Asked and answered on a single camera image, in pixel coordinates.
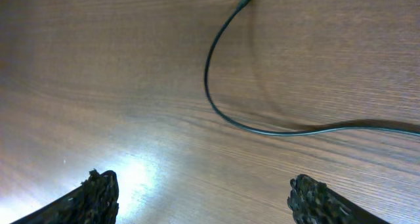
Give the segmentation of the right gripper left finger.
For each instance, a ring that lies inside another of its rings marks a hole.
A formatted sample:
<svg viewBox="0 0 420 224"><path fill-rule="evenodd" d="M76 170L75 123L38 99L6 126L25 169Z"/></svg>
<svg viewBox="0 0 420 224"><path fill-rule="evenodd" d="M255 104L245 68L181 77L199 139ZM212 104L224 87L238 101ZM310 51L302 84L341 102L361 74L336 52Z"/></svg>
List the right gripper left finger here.
<svg viewBox="0 0 420 224"><path fill-rule="evenodd" d="M93 169L78 188L12 224L115 224L118 198L116 173Z"/></svg>

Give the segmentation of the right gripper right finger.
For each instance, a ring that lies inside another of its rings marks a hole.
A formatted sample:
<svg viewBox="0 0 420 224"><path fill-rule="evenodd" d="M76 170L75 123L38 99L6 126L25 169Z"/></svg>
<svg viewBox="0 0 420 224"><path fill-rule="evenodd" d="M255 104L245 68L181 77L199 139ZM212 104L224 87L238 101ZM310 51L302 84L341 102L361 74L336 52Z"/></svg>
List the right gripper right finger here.
<svg viewBox="0 0 420 224"><path fill-rule="evenodd" d="M296 224L389 224L306 174L290 185L287 205Z"/></svg>

